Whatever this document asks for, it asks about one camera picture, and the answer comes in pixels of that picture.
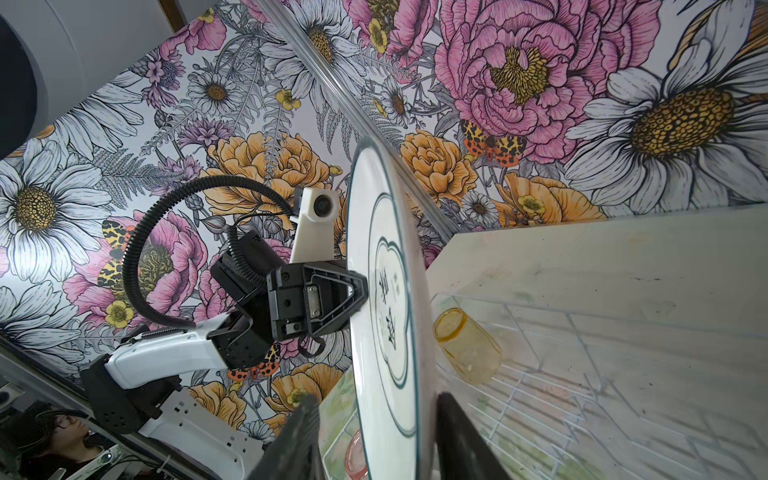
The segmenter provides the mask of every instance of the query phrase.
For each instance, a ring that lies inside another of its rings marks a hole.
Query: white plate
[[[357,147],[349,182],[347,268],[368,277],[350,319],[369,477],[428,478],[435,441],[435,346],[424,260],[387,150]]]

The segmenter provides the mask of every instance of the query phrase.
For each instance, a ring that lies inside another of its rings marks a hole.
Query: yellow cup
[[[433,331],[458,376],[467,383],[486,383],[502,364],[502,348],[459,308],[443,312]]]

